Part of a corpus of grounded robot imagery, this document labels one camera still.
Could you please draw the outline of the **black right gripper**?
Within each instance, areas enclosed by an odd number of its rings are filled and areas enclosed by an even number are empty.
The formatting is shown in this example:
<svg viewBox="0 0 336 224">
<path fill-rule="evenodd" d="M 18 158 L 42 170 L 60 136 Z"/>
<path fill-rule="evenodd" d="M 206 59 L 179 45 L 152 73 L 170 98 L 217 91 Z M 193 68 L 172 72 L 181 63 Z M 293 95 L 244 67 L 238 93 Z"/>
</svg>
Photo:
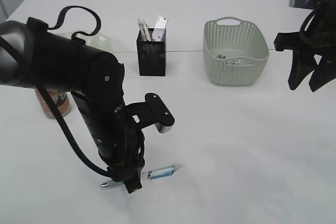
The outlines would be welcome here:
<svg viewBox="0 0 336 224">
<path fill-rule="evenodd" d="M 311 72 L 309 87 L 312 92 L 334 80 L 335 1 L 314 9 L 298 32 L 278 33 L 274 46 L 277 51 L 293 50 L 288 79 L 290 90 L 295 90 Z M 318 64 L 312 53 L 322 56 Z"/>
</svg>

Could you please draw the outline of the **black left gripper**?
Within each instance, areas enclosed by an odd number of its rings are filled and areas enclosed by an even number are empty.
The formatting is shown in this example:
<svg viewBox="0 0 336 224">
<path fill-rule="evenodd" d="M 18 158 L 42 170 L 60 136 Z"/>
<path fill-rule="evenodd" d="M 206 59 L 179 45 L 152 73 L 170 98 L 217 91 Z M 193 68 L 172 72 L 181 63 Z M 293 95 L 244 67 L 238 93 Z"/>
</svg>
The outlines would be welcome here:
<svg viewBox="0 0 336 224">
<path fill-rule="evenodd" d="M 126 110 L 124 101 L 107 107 L 99 106 L 76 92 L 72 97 L 100 158 L 108 166 L 109 177 L 123 182 L 129 194 L 141 189 L 144 135 Z"/>
</svg>

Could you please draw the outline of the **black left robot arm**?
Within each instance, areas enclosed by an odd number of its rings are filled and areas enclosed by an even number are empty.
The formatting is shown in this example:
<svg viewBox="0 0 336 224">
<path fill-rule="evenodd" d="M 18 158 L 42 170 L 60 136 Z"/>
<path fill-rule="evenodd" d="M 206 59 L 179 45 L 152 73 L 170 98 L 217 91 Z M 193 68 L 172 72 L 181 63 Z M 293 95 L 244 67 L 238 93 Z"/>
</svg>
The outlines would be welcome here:
<svg viewBox="0 0 336 224">
<path fill-rule="evenodd" d="M 78 158 L 133 193 L 142 188 L 144 135 L 124 102 L 124 75 L 113 54 L 87 46 L 77 35 L 58 36 L 39 19 L 1 24 L 1 84 L 38 90 Z M 78 146 L 52 91 L 71 93 L 106 169 Z"/>
</svg>

